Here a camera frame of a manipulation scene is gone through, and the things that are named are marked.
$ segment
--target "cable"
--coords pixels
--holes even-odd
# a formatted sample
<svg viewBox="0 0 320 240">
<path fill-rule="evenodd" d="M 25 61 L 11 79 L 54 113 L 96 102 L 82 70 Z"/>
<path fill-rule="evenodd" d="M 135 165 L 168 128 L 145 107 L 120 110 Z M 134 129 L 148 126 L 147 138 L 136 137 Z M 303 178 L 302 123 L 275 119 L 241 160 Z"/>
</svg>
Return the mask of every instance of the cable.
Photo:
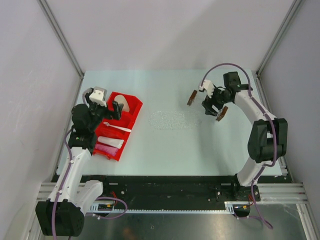
<svg viewBox="0 0 320 240">
<path fill-rule="evenodd" d="M 257 173 L 257 175 L 254 177 L 254 179 L 252 180 L 251 182 L 251 196 L 252 196 L 252 200 L 253 200 L 253 203 L 254 203 L 254 206 L 255 206 L 255 209 L 258 213 L 259 216 L 250 216 L 250 217 L 245 217 L 245 218 L 252 218 L 252 219 L 258 219 L 258 220 L 261 220 L 269 229 L 273 229 L 274 227 L 271 225 L 270 222 L 268 222 L 267 220 L 264 219 L 264 217 L 262 216 L 259 208 L 258 208 L 258 205 L 257 205 L 257 202 L 256 202 L 256 199 L 255 199 L 255 195 L 254 195 L 254 184 L 255 184 L 255 181 L 261 176 L 261 174 L 263 173 L 263 171 L 265 170 L 265 167 L 273 167 L 275 164 L 276 164 L 276 161 L 277 161 L 277 136 L 276 136 L 276 128 L 275 128 L 275 125 L 274 123 L 272 122 L 272 119 L 271 117 L 267 114 L 265 108 L 253 97 L 252 95 L 252 92 L 251 92 L 251 82 L 250 82 L 250 78 L 249 78 L 249 75 L 247 74 L 247 72 L 239 65 L 237 64 L 234 64 L 234 63 L 220 63 L 212 68 L 210 68 L 206 74 L 204 75 L 202 81 L 201 81 L 201 84 L 200 84 L 200 87 L 203 86 L 204 84 L 204 81 L 207 77 L 207 75 L 214 69 L 220 67 L 220 66 L 234 66 L 238 69 L 240 69 L 244 75 L 246 76 L 246 79 L 248 81 L 248 86 L 249 86 L 249 89 L 248 89 L 248 95 L 250 97 L 250 99 L 254 102 L 254 104 L 259 108 L 259 110 L 262 112 L 263 116 L 269 121 L 270 125 L 271 125 L 271 131 L 272 131 L 272 138 L 273 138 L 273 159 L 272 159 L 272 164 L 264 164 L 260 171 Z"/>
<path fill-rule="evenodd" d="M 67 167 L 67 169 L 66 169 L 66 171 L 65 171 L 65 174 L 64 174 L 64 176 L 63 176 L 63 178 L 62 178 L 62 181 L 61 181 L 61 184 L 60 184 L 60 186 L 59 186 L 59 188 L 58 188 L 58 191 L 56 192 L 56 196 L 55 196 L 54 203 L 53 203 L 53 208 L 52 208 L 51 230 L 52 230 L 52 236 L 53 236 L 53 239 L 54 239 L 54 240 L 58 240 L 58 239 L 57 239 L 57 234 L 56 234 L 56 211 L 57 211 L 58 199 L 59 199 L 59 195 L 60 195 L 59 192 L 62 190 L 62 188 L 63 188 L 63 186 L 64 186 L 64 184 L 65 184 L 65 181 L 66 181 L 66 179 L 67 179 L 67 176 L 68 176 L 68 174 L 69 174 L 69 172 L 70 172 L 70 168 L 71 168 L 71 165 L 72 165 L 72 163 L 71 163 L 71 160 L 72 160 L 72 152 L 71 152 L 71 149 L 70 149 L 70 147 L 69 147 L 69 145 L 68 145 L 68 143 L 67 143 L 67 136 L 69 135 L 69 133 L 71 133 L 71 131 L 72 131 L 72 129 L 70 129 L 70 130 L 66 133 L 66 135 L 65 135 L 65 137 L 64 137 L 64 139 L 63 139 L 63 143 L 65 144 L 66 149 L 67 149 L 68 152 L 69 152 L 69 164 L 68 164 L 68 167 Z"/>
<path fill-rule="evenodd" d="M 100 196 L 100 197 L 98 197 L 97 199 L 96 199 L 96 201 L 97 200 L 113 200 L 113 201 L 117 201 L 117 202 L 121 202 L 121 203 L 123 203 L 123 205 L 124 205 L 124 211 L 122 212 L 122 213 L 120 213 L 119 215 L 117 215 L 117 216 L 111 216 L 111 217 L 105 217 L 105 216 L 98 216 L 98 219 L 117 219 L 117 218 L 119 218 L 119 217 L 121 217 L 121 216 L 123 216 L 127 211 L 128 211 L 128 205 L 126 204 L 126 202 L 125 201 L 123 201 L 122 199 L 120 199 L 120 198 L 116 198 L 116 197 L 110 197 L 110 196 Z M 92 216 L 92 217 L 95 217 L 96 216 L 96 214 L 88 214 L 87 216 Z"/>
<path fill-rule="evenodd" d="M 117 199 L 117 195 L 114 191 L 111 192 L 113 197 Z"/>
<path fill-rule="evenodd" d="M 206 74 L 204 75 L 204 77 L 203 77 L 203 79 L 202 79 L 202 81 L 201 81 L 200 87 L 203 86 L 203 84 L 204 84 L 204 82 L 205 82 L 205 80 L 206 80 L 207 75 L 208 75 L 213 69 L 216 69 L 216 68 L 221 67 L 221 66 L 234 66 L 234 67 L 240 69 L 240 70 L 244 73 L 244 75 L 246 76 L 246 79 L 248 80 L 248 85 L 249 85 L 249 90 L 248 90 L 248 92 L 249 92 L 249 97 L 252 97 L 252 94 L 251 94 L 251 82 L 250 82 L 250 78 L 249 78 L 248 73 L 247 73 L 241 66 L 239 66 L 239 65 L 237 65 L 237 64 L 234 64 L 234 63 L 229 63 L 229 62 L 220 63 L 220 64 L 215 65 L 214 67 L 210 68 L 210 69 L 206 72 Z"/>
</svg>

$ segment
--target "black bracket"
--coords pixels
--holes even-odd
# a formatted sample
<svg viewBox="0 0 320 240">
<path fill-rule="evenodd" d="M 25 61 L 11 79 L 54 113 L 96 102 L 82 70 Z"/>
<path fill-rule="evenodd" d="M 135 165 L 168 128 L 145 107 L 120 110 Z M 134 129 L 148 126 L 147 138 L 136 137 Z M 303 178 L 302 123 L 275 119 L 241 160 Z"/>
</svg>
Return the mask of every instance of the black bracket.
<svg viewBox="0 0 320 240">
<path fill-rule="evenodd" d="M 251 195 L 250 186 L 240 186 L 236 183 L 231 185 L 215 185 L 215 199 L 218 202 L 248 202 Z M 260 192 L 257 185 L 253 186 L 254 199 L 259 202 Z"/>
</svg>

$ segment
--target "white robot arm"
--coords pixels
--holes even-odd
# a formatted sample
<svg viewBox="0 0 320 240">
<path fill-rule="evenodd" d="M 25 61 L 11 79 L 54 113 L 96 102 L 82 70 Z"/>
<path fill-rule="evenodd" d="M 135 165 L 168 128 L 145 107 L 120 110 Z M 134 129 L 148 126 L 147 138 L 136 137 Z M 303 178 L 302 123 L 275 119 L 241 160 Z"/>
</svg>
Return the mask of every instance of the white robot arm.
<svg viewBox="0 0 320 240">
<path fill-rule="evenodd" d="M 112 102 L 113 111 L 106 104 L 107 91 L 100 87 L 84 92 L 84 102 L 72 109 L 72 122 L 68 143 L 69 156 L 62 173 L 47 201 L 39 201 L 35 212 L 42 233 L 47 236 L 80 235 L 84 218 L 92 203 L 103 193 L 103 183 L 90 180 L 78 191 L 83 167 L 93 154 L 97 141 L 95 130 L 103 119 L 121 118 L 123 104 Z"/>
<path fill-rule="evenodd" d="M 236 175 L 239 186 L 249 187 L 253 182 L 258 182 L 265 166 L 274 166 L 277 158 L 286 154 L 288 123 L 284 118 L 276 118 L 252 96 L 251 87 L 241 84 L 238 72 L 224 74 L 223 80 L 224 88 L 214 86 L 209 80 L 203 81 L 199 86 L 201 92 L 206 91 L 202 106 L 206 115 L 219 117 L 224 104 L 233 102 L 252 124 L 248 141 L 249 158 Z"/>
</svg>

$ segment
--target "work surface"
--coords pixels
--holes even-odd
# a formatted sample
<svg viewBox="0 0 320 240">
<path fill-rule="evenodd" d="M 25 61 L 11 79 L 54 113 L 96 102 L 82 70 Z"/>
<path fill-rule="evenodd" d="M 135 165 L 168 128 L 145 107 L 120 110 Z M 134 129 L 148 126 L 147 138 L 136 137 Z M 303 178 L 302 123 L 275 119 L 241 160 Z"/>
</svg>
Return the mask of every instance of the work surface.
<svg viewBox="0 0 320 240">
<path fill-rule="evenodd" d="M 207 79 L 216 86 L 224 86 L 223 74 L 235 69 L 217 69 Z M 247 71 L 255 95 L 256 85 Z M 84 167 L 84 175 L 132 176 L 227 176 L 238 173 L 248 159 L 247 144 L 251 124 L 233 103 L 225 118 L 217 122 L 205 115 L 201 102 L 205 93 L 198 92 L 191 107 L 188 99 L 197 89 L 206 70 L 158 71 L 87 71 L 77 103 L 82 103 L 82 92 L 101 87 L 134 95 L 143 106 L 119 162 L 94 155 Z M 246 77 L 239 72 L 242 83 Z M 57 174 L 67 157 L 64 148 Z M 281 175 L 278 163 L 267 168 L 263 175 Z"/>
</svg>

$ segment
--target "black base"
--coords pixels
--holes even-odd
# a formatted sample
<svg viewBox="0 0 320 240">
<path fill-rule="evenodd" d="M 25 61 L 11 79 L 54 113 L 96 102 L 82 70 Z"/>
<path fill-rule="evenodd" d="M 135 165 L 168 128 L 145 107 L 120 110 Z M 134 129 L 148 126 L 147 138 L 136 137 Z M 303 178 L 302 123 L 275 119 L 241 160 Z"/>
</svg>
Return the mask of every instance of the black base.
<svg viewBox="0 0 320 240">
<path fill-rule="evenodd" d="M 35 207 L 35 213 L 38 218 L 43 235 L 52 236 L 51 217 L 53 202 L 50 200 L 39 201 Z M 64 200 L 58 202 L 55 212 L 55 233 L 57 236 L 78 237 L 84 228 L 85 216 L 71 202 Z"/>
</svg>

